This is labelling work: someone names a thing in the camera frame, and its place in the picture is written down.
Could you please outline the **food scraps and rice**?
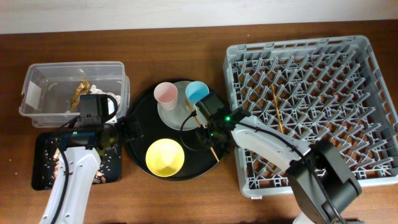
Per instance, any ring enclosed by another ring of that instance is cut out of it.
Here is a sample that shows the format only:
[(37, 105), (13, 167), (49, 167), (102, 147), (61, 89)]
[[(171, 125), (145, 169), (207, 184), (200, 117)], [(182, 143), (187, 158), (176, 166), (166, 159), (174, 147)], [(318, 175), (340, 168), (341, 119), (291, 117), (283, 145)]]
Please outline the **food scraps and rice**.
[[(42, 180), (46, 189), (51, 189), (58, 174), (60, 152), (54, 147), (50, 146), (44, 150), (44, 173)], [(93, 183), (105, 184), (111, 183), (119, 179), (119, 168), (121, 162), (121, 155), (117, 149), (110, 149), (106, 151), (102, 157), (99, 169), (96, 172)]]

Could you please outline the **white napkin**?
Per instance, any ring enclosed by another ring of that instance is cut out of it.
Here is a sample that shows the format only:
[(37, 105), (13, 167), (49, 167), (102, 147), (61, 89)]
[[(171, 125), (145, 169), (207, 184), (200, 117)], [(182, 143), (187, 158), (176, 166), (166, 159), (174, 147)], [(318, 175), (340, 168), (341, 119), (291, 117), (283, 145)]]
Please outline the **white napkin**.
[(111, 92), (104, 92), (103, 90), (99, 89), (96, 87), (96, 85), (92, 85), (90, 88), (90, 93), (91, 94), (106, 94), (112, 96), (118, 105), (120, 105), (121, 102), (121, 96), (120, 95), (115, 95), (114, 93)]

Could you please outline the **gold foil wrapper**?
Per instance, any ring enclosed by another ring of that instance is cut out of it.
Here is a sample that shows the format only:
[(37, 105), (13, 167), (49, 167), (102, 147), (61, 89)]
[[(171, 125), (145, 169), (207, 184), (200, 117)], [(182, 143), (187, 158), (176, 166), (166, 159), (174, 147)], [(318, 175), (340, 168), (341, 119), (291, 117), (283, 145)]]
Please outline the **gold foil wrapper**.
[(80, 96), (89, 92), (91, 86), (87, 78), (83, 78), (80, 84), (77, 86), (73, 96), (70, 98), (70, 109), (69, 111), (72, 113), (75, 111), (77, 106), (80, 103)]

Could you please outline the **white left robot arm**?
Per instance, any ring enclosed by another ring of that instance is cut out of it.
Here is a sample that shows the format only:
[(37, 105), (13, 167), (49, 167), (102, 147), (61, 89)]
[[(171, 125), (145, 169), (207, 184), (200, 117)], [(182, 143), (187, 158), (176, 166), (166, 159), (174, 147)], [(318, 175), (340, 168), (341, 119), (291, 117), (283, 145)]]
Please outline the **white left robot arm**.
[(60, 152), (58, 174), (41, 223), (83, 223), (92, 182), (103, 158), (143, 136), (136, 116), (113, 124), (102, 117), (76, 116), (61, 125), (47, 141)]

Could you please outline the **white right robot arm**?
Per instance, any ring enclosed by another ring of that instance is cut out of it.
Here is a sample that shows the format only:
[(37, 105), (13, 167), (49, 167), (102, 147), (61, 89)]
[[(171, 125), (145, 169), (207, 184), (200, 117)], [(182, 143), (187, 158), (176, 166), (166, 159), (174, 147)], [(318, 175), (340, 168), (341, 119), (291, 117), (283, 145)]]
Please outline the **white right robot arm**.
[(294, 139), (242, 108), (232, 112), (197, 108), (196, 112), (210, 131), (223, 130), (238, 147), (255, 152), (284, 172), (301, 209), (294, 223), (345, 223), (341, 213), (361, 195), (362, 188), (330, 141)]

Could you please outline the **yellow bowl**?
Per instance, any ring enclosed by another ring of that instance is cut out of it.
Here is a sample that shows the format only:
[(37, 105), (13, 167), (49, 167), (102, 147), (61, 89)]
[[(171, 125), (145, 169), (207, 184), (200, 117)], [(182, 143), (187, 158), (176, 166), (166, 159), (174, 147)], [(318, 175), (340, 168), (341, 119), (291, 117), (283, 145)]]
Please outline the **yellow bowl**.
[(185, 162), (183, 147), (173, 139), (159, 139), (146, 152), (147, 168), (157, 177), (176, 174)]

